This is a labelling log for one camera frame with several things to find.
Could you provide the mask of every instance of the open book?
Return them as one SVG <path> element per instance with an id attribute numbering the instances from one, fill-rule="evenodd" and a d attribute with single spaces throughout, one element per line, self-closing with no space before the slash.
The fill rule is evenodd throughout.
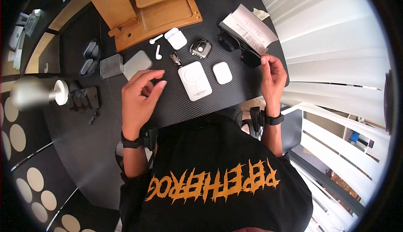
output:
<path id="1" fill-rule="evenodd" d="M 242 38 L 257 53 L 265 53 L 270 43 L 279 40 L 260 19 L 242 4 L 219 24 L 220 27 Z"/>

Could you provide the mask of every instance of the white earbud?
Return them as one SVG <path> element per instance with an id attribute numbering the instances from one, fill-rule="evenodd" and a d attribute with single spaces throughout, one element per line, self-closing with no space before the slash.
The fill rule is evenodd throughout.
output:
<path id="1" fill-rule="evenodd" d="M 150 39 L 150 44 L 153 45 L 153 44 L 155 43 L 155 41 L 158 40 L 159 38 L 161 38 L 162 36 L 164 36 L 164 35 L 161 34 L 161 35 L 158 35 L 158 36 L 155 37 L 155 38 Z"/>
<path id="2" fill-rule="evenodd" d="M 160 45 L 157 46 L 157 52 L 155 52 L 156 59 L 162 59 L 162 55 L 160 55 Z"/>

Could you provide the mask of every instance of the black wristband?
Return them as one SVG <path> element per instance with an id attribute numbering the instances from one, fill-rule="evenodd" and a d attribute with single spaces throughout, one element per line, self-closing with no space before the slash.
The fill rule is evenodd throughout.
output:
<path id="1" fill-rule="evenodd" d="M 121 132 L 121 139 L 122 139 L 122 144 L 124 148 L 132 148 L 132 149 L 137 149 L 139 146 L 144 145 L 144 139 L 143 138 L 138 138 L 134 141 L 127 140 L 123 132 Z"/>
<path id="2" fill-rule="evenodd" d="M 266 116 L 266 114 L 264 115 L 264 123 L 265 124 L 277 125 L 277 124 L 280 124 L 282 121 L 284 121 L 284 115 L 281 114 L 281 113 L 276 118 L 268 117 L 268 116 Z"/>

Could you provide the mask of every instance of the man's right hand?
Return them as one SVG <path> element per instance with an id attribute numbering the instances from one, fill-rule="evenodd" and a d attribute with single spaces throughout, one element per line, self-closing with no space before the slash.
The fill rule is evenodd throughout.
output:
<path id="1" fill-rule="evenodd" d="M 150 119 L 166 85 L 166 81 L 160 81 L 154 86 L 151 80 L 161 79 L 164 73 L 165 70 L 139 71 L 122 88 L 122 132 L 127 140 L 137 139 L 141 127 Z"/>
<path id="2" fill-rule="evenodd" d="M 273 55 L 262 55 L 260 68 L 263 74 L 262 95 L 266 101 L 266 115 L 276 118 L 280 115 L 280 99 L 287 73 L 279 58 Z"/>

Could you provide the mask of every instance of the person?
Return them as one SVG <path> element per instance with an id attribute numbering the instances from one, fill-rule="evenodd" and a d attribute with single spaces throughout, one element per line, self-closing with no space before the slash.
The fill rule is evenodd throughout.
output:
<path id="1" fill-rule="evenodd" d="M 272 55 L 261 62 L 266 115 L 276 118 L 287 74 Z M 167 84 L 150 80 L 163 75 L 164 70 L 139 71 L 122 88 L 125 142 L 139 140 Z M 141 146 L 127 146 L 122 232 L 304 231 L 311 219 L 312 195 L 283 155 L 280 124 L 266 124 L 261 141 L 223 114 L 168 126 L 158 133 L 152 169 Z"/>

